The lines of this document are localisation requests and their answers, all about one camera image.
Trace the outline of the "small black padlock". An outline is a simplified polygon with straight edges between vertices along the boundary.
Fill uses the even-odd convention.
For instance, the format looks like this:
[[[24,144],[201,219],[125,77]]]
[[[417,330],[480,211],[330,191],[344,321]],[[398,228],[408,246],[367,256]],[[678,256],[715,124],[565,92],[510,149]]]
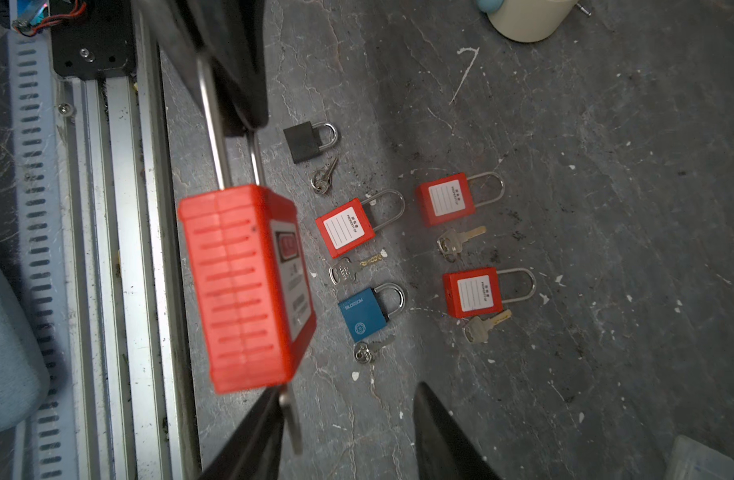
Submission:
[[[331,138],[321,141],[320,130],[326,129],[331,133]],[[304,123],[288,127],[283,134],[291,155],[292,162],[299,164],[315,158],[336,145],[340,139],[337,127],[329,122]]]

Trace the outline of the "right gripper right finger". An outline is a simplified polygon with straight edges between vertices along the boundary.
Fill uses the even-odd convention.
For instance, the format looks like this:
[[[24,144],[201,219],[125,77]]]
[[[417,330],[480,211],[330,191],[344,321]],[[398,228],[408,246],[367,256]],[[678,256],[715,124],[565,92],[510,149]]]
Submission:
[[[501,479],[426,382],[413,399],[419,479]]]

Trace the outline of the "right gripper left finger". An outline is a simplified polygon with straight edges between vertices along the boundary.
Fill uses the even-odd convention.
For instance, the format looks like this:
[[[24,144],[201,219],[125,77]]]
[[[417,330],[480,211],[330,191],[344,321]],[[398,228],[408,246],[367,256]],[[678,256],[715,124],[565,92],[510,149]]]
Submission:
[[[279,477],[284,432],[280,391],[280,386],[263,391],[199,479],[276,480]]]

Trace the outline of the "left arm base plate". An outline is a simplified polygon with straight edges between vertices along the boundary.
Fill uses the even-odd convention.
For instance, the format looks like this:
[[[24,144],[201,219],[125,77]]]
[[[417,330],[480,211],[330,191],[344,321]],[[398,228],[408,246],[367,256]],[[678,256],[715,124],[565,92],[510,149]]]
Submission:
[[[129,76],[136,67],[129,1],[81,1],[84,13],[49,29],[52,66],[63,78],[100,80]]]

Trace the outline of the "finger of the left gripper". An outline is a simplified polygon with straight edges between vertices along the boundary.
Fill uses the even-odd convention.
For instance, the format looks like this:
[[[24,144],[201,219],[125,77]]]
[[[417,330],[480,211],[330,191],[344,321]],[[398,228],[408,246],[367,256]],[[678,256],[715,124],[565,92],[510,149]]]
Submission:
[[[269,120],[264,58],[265,3],[256,0],[142,0],[133,5],[197,105],[202,53],[214,69],[225,133],[243,135]]]

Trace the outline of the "red padlock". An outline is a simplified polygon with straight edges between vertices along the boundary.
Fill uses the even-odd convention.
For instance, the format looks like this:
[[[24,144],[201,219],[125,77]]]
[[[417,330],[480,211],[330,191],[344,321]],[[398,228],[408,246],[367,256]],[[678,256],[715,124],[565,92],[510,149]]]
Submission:
[[[499,193],[494,198],[476,203],[473,199],[471,183],[486,178],[496,180]],[[415,189],[421,219],[426,227],[438,226],[473,215],[477,208],[499,201],[504,194],[504,180],[494,171],[471,176],[461,172],[421,183]]]
[[[385,222],[373,225],[365,206],[384,196],[395,196],[399,200],[399,211]],[[354,198],[338,208],[318,217],[316,227],[332,259],[338,259],[355,248],[375,238],[376,232],[399,220],[406,210],[402,193],[394,189],[384,189],[370,198]]]
[[[217,82],[203,54],[197,74],[218,188],[182,200],[177,214],[212,385],[229,394],[286,384],[316,329],[297,209],[267,187],[254,131],[246,134],[254,180],[232,184]]]
[[[506,275],[524,274],[530,281],[527,294],[504,298],[500,289],[500,278]],[[500,313],[504,306],[526,301],[535,295],[537,280],[527,268],[497,270],[494,267],[461,272],[445,273],[442,276],[447,313],[456,319],[465,319],[482,314]]]

